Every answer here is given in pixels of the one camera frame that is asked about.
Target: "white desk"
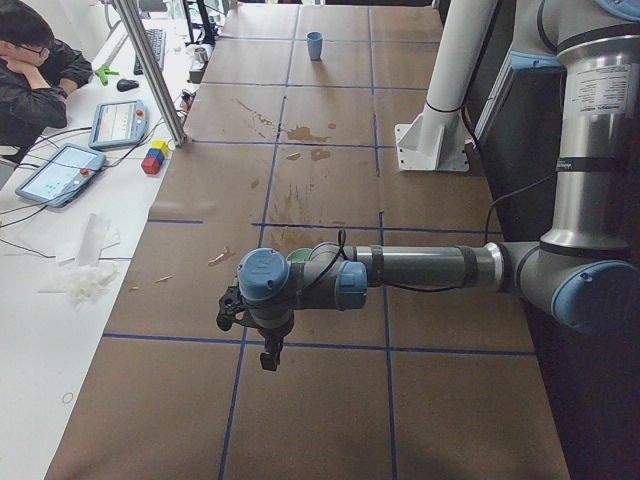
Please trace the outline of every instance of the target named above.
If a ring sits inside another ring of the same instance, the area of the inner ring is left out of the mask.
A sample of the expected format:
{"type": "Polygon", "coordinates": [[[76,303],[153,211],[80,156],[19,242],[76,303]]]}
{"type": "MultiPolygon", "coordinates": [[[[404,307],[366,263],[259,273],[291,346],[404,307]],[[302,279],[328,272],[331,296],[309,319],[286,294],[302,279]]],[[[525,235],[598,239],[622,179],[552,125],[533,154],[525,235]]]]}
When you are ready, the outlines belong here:
{"type": "MultiPolygon", "coordinates": [[[[191,60],[184,44],[165,22],[167,52],[164,72],[172,97],[177,97],[187,84],[191,60]]],[[[110,37],[94,62],[102,64],[120,31],[110,37]]],[[[94,76],[91,83],[73,93],[68,100],[67,129],[90,126],[95,106],[101,102],[139,98],[149,110],[149,129],[161,119],[153,95],[144,76],[135,77],[134,53],[127,41],[111,63],[120,76],[109,76],[103,86],[94,76]],[[135,78],[140,88],[118,92],[119,78],[135,78]]],[[[53,139],[87,145],[87,132],[74,132],[53,139]]],[[[158,128],[153,139],[170,138],[166,128],[158,128]]],[[[48,208],[31,219],[0,229],[0,238],[47,255],[56,247],[76,241],[90,213],[104,213],[111,220],[111,231],[117,230],[120,243],[103,250],[103,256],[130,258],[144,228],[148,208],[153,202],[162,177],[147,176],[141,159],[149,145],[132,152],[116,168],[107,169],[80,197],[62,209],[48,208]]],[[[108,161],[118,159],[127,149],[108,152],[108,161]]],[[[38,156],[48,157],[55,148],[43,142],[33,149],[38,156]]],[[[27,156],[24,162],[41,163],[27,156]]],[[[17,197],[15,188],[31,174],[18,169],[0,191],[0,212],[32,204],[17,197]]],[[[37,210],[38,207],[0,215],[6,224],[37,210]]],[[[100,295],[74,305],[65,293],[40,293],[52,283],[60,284],[64,274],[77,270],[59,265],[54,260],[38,257],[0,243],[0,478],[37,480],[44,478],[56,452],[75,404],[87,370],[102,335],[129,262],[101,261],[117,267],[117,273],[100,295]]]]}

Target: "person's hand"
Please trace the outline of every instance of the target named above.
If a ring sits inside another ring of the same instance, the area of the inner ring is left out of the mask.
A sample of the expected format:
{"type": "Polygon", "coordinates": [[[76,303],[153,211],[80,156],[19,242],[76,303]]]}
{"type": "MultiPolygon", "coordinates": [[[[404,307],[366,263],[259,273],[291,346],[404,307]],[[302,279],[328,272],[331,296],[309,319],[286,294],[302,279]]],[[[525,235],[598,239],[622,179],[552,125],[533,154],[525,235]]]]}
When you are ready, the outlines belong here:
{"type": "Polygon", "coordinates": [[[7,63],[7,68],[14,73],[20,73],[27,75],[33,73],[34,70],[38,70],[38,67],[31,63],[23,62],[22,60],[16,60],[15,58],[0,57],[7,63]]]}

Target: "black mouse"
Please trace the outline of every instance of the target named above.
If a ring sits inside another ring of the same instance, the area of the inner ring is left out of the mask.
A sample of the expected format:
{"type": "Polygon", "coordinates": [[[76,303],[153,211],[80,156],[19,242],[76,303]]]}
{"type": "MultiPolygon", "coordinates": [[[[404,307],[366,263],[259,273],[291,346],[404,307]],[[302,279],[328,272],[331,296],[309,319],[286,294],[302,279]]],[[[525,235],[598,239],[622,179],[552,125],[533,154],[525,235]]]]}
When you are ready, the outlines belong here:
{"type": "Polygon", "coordinates": [[[118,80],[118,84],[116,88],[119,92],[126,92],[127,90],[132,90],[134,88],[138,88],[140,83],[137,80],[127,80],[126,78],[122,78],[118,80]]]}

